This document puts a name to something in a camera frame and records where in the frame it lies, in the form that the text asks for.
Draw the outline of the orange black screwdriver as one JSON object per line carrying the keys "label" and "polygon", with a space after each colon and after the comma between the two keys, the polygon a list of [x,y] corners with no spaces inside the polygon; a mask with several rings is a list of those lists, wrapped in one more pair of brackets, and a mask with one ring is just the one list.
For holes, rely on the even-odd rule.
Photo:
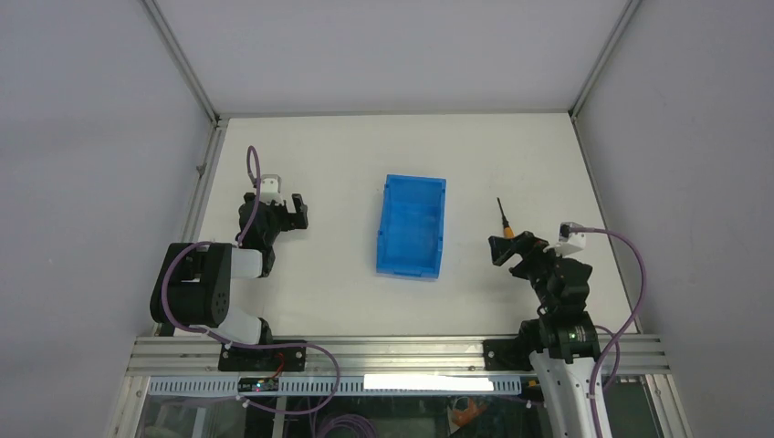
{"label": "orange black screwdriver", "polygon": [[503,206],[502,206],[502,202],[501,202],[501,199],[499,197],[497,197],[497,204],[498,204],[498,209],[499,209],[500,217],[501,217],[501,224],[502,224],[502,228],[503,228],[503,237],[506,238],[506,239],[513,239],[515,237],[515,234],[514,234],[513,229],[511,228],[510,223],[509,223],[509,221],[508,221],[508,219],[507,219],[507,217],[505,215],[505,212],[504,212],[504,209],[503,209]]}

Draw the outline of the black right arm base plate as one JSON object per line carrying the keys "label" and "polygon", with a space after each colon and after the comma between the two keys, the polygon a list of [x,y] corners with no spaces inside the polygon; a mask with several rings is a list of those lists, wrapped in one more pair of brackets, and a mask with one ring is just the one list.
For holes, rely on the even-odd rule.
{"label": "black right arm base plate", "polygon": [[485,339],[482,347],[487,371],[533,371],[529,356],[544,351],[540,344],[522,338]]}

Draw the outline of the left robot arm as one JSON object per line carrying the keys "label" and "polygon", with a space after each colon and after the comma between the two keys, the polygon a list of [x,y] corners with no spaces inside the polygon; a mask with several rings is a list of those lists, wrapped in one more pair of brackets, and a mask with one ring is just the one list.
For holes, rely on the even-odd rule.
{"label": "left robot arm", "polygon": [[275,358],[271,328],[231,303],[231,283],[269,276],[278,236],[309,227],[302,195],[292,194],[291,201],[289,209],[280,195],[246,193],[235,243],[169,245],[152,292],[152,319],[240,348],[239,358],[251,370],[268,368]]}

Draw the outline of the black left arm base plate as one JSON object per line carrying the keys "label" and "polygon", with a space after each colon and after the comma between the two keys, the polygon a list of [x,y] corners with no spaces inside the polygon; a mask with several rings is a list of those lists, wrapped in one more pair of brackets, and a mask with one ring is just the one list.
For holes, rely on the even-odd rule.
{"label": "black left arm base plate", "polygon": [[303,340],[279,341],[270,349],[221,348],[217,369],[223,372],[301,372],[306,368]]}

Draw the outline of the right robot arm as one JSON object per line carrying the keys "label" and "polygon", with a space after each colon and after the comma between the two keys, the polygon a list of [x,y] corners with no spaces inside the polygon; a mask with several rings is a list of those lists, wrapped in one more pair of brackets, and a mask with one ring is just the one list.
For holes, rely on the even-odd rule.
{"label": "right robot arm", "polygon": [[564,227],[552,244],[525,231],[493,235],[488,244],[495,266],[520,257],[509,272],[529,282],[539,309],[536,318],[520,324],[514,338],[483,341],[486,370],[535,372],[555,436],[611,436],[600,377],[601,345],[586,309],[592,267],[572,258],[584,249],[584,234]]}

